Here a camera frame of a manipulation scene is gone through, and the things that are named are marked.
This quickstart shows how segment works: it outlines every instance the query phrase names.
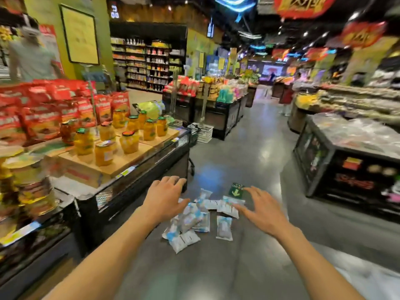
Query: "wooden board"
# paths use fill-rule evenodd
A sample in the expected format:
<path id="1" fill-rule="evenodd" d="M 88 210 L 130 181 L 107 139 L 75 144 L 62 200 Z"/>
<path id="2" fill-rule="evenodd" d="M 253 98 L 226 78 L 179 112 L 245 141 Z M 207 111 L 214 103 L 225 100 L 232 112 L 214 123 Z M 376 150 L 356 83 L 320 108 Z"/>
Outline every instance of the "wooden board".
<path id="1" fill-rule="evenodd" d="M 115 134 L 117 136 L 121 136 L 124 131 L 125 131 L 124 128 L 120 128 L 120 129 L 115 130 Z M 139 140 L 140 143 L 151 145 L 151 146 L 157 146 L 157 145 L 161 144 L 162 142 L 165 142 L 165 141 L 168 141 L 168 140 L 171 140 L 171 139 L 177 137 L 179 135 L 179 130 L 176 130 L 173 128 L 168 128 L 167 135 L 165 135 L 163 137 L 156 137 L 153 141 L 144 141 L 143 140 L 143 130 L 139 130 L 139 133 L 140 133 L 140 140 Z"/>
<path id="2" fill-rule="evenodd" d="M 136 164 L 145 157 L 153 146 L 139 143 L 139 150 L 133 154 L 125 155 L 119 137 L 117 137 L 117 152 L 111 165 L 97 166 L 94 153 L 86 156 L 77 156 L 75 150 L 59 155 L 61 164 L 65 170 L 65 176 L 98 188 L 103 183 L 111 180 L 128 167 Z"/>

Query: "left hand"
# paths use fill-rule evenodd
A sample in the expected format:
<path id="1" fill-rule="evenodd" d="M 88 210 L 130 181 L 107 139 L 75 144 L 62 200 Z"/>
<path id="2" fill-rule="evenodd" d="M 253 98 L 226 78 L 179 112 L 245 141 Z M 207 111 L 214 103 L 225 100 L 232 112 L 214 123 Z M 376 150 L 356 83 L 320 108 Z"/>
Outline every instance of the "left hand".
<path id="1" fill-rule="evenodd" d="M 177 202 L 185 183 L 186 179 L 179 179 L 178 176 L 163 177 L 161 181 L 153 181 L 140 212 L 154 225 L 180 214 L 190 201 L 184 199 L 180 203 Z"/>

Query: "yellow sign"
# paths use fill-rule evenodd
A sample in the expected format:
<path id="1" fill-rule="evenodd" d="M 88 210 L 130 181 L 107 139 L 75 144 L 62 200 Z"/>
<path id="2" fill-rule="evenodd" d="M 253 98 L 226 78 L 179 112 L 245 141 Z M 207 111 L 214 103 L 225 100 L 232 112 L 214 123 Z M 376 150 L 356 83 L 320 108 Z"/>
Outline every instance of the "yellow sign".
<path id="1" fill-rule="evenodd" d="M 204 52 L 199 53 L 199 68 L 204 67 Z"/>
<path id="2" fill-rule="evenodd" d="M 61 15 L 70 62 L 98 65 L 94 17 L 64 5 Z"/>
<path id="3" fill-rule="evenodd" d="M 223 70 L 225 67 L 225 58 L 220 57 L 218 60 L 218 69 Z"/>

